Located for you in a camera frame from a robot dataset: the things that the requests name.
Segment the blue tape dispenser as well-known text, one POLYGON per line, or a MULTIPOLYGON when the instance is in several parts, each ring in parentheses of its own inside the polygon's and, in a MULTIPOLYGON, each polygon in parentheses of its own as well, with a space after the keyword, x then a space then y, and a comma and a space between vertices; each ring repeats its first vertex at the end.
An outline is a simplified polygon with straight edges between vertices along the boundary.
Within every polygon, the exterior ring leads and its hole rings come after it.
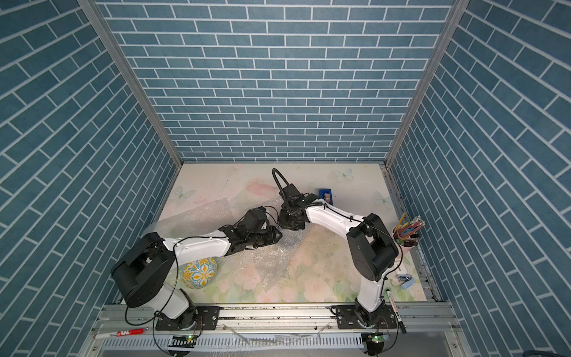
POLYGON ((333 204, 333 194, 331 189, 319 189, 318 196, 320 199, 324 200, 328 205, 333 204))

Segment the clear bubble wrap sheet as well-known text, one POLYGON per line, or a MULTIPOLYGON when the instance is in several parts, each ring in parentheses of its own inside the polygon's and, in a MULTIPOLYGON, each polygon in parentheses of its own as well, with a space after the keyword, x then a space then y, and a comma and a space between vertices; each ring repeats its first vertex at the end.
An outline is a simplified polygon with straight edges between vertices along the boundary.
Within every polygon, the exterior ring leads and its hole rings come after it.
MULTIPOLYGON (((182 212, 175 216, 159 220, 145 228, 144 234, 156 232, 163 238, 182 239, 190 235, 204 235, 225 223, 236 221, 232 207, 226 198, 182 212)), ((282 235, 272 245, 248 245, 244 251, 232 254, 230 258, 218 258, 218 274, 244 270, 252 264, 254 272, 260 277, 255 286, 270 290, 285 282, 288 267, 308 231, 288 231, 278 229, 282 235)))

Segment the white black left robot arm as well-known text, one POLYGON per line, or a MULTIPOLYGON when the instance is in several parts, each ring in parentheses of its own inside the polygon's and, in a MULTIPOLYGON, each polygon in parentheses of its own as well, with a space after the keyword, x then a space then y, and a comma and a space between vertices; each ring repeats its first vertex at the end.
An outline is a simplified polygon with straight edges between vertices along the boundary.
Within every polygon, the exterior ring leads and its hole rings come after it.
POLYGON ((167 283, 169 273, 198 260, 274 245, 282 236, 265 208, 252 208, 233 225, 209 234, 163 238, 148 233, 117 261, 110 275, 127 307, 152 308, 172 330, 188 330, 196 326, 198 312, 186 292, 167 283))

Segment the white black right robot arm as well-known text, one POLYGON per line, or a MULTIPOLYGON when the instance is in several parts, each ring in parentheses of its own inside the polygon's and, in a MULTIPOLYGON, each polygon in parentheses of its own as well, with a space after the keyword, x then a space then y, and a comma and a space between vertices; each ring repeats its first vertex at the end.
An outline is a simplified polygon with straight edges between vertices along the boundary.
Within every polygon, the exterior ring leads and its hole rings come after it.
POLYGON ((385 278, 399 255, 397 244, 381 218, 334 208, 313 193, 301 193, 293 184, 280 187, 279 192, 283 200, 278 215, 281 228, 299 231, 312 223, 346 239, 352 263, 361 275, 355 315, 365 327, 378 323, 384 303, 385 278))

